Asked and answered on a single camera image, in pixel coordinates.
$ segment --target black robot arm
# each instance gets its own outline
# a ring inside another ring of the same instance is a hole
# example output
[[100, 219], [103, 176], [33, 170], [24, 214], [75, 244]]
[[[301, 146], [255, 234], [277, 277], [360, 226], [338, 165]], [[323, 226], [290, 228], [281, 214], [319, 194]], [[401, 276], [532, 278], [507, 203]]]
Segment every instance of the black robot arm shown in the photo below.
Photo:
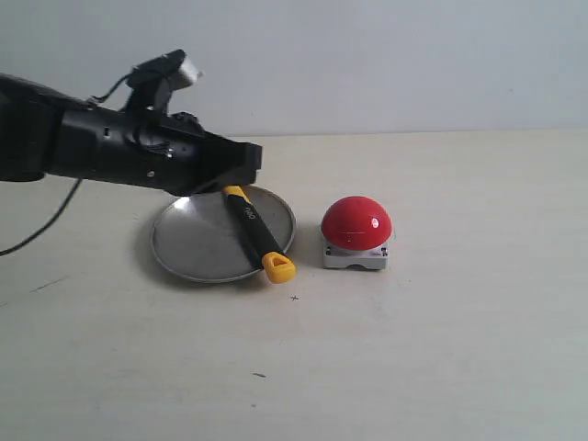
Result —
[[100, 106], [112, 90], [82, 101], [0, 74], [0, 180], [63, 175], [178, 196], [252, 184], [259, 145], [207, 132], [190, 114], [167, 114], [173, 92], [197, 78], [181, 50], [140, 64], [121, 79], [131, 94], [116, 111]]

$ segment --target white table surface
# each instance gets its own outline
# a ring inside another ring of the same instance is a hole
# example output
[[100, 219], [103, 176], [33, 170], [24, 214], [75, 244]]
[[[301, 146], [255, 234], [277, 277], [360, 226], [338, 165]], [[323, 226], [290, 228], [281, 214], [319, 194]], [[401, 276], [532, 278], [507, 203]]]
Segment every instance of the white table surface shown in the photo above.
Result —
[[[84, 182], [0, 258], [2, 441], [588, 438], [588, 130], [254, 141], [297, 278], [169, 277], [145, 233], [172, 198]], [[0, 247], [71, 184], [0, 184]], [[390, 212], [388, 270], [320, 268], [355, 194]]]

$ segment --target red button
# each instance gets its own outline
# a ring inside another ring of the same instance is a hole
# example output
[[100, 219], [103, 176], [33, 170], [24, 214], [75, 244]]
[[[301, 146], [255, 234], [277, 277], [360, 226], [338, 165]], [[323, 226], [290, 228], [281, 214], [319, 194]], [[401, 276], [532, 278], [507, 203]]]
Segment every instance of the red button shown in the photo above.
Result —
[[334, 246], [365, 251], [390, 238], [392, 222], [386, 210], [374, 199], [350, 196], [339, 199], [327, 210], [321, 230]]

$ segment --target silver plate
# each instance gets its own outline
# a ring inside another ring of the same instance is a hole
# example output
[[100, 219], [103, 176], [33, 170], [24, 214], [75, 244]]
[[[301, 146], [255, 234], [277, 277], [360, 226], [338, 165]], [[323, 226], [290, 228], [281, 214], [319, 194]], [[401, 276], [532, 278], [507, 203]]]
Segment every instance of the silver plate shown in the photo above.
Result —
[[[259, 187], [245, 187], [277, 243], [287, 251], [296, 220], [286, 202]], [[151, 246], [155, 259], [177, 276], [204, 283], [232, 282], [261, 271], [248, 257], [239, 225], [222, 193], [180, 198], [155, 221]]]

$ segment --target white wall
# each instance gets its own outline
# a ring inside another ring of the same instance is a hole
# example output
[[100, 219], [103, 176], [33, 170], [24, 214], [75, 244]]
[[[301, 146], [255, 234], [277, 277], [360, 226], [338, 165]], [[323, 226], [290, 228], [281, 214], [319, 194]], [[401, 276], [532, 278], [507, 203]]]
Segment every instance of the white wall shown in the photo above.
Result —
[[226, 134], [588, 126], [585, 0], [0, 3], [0, 71], [88, 96], [184, 48], [172, 108]]

